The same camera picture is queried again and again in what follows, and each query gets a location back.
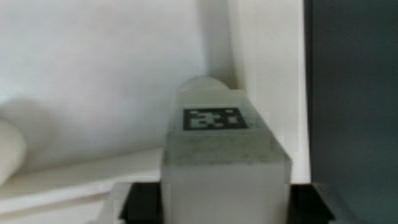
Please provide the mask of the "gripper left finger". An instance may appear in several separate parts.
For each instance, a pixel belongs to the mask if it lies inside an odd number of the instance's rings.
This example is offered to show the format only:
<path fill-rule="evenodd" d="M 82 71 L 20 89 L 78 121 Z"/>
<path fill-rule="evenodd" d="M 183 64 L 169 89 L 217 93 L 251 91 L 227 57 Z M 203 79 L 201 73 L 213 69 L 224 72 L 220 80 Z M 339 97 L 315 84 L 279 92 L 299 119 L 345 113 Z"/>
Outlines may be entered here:
<path fill-rule="evenodd" d="M 158 182 L 117 183 L 91 224 L 164 224 Z"/>

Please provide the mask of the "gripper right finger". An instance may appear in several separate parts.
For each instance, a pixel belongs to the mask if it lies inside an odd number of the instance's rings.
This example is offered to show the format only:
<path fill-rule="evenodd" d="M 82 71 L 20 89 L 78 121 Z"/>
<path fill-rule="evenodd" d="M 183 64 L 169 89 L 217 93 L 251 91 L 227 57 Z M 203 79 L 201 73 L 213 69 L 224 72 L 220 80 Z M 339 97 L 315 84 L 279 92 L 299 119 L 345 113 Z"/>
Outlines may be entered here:
<path fill-rule="evenodd" d="M 288 224 L 355 224 L 355 217 L 339 197 L 320 185 L 291 185 Z"/>

